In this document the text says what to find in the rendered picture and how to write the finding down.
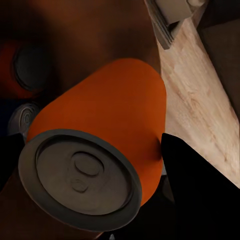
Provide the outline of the can of soda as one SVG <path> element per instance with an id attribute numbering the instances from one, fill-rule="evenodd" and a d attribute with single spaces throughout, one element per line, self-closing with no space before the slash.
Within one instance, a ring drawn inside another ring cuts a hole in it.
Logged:
<path id="1" fill-rule="evenodd" d="M 18 159 L 22 186 L 72 228 L 129 224 L 162 175 L 167 92 L 147 63 L 120 58 L 52 101 L 32 121 Z"/>
<path id="2" fill-rule="evenodd" d="M 0 139 L 21 133 L 26 144 L 32 122 L 41 111 L 26 100 L 0 98 Z"/>
<path id="3" fill-rule="evenodd" d="M 0 41 L 0 98 L 33 98 L 52 78 L 51 60 L 41 47 L 22 39 Z"/>

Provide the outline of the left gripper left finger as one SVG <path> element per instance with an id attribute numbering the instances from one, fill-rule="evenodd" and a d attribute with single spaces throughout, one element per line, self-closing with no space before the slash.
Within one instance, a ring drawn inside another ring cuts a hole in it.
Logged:
<path id="1" fill-rule="evenodd" d="M 18 165 L 25 142 L 21 133 L 0 138 L 0 192 Z"/>

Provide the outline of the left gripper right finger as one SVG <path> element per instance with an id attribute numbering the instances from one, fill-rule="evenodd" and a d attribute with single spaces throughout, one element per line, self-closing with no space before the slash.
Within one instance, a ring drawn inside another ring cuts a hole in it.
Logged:
<path id="1" fill-rule="evenodd" d="M 240 189 L 179 137 L 161 154 L 185 240 L 240 240 Z"/>

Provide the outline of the trash can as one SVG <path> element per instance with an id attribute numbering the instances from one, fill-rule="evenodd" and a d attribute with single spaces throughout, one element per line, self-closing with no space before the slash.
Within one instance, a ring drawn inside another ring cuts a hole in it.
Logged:
<path id="1" fill-rule="evenodd" d="M 141 60 L 162 78 L 146 0 L 0 0 L 0 42 L 8 40 L 28 41 L 50 59 L 49 87 L 23 99 L 41 109 L 121 58 Z M 72 228 L 43 211 L 23 188 L 18 165 L 0 191 L 0 240 L 96 240 L 104 232 Z"/>

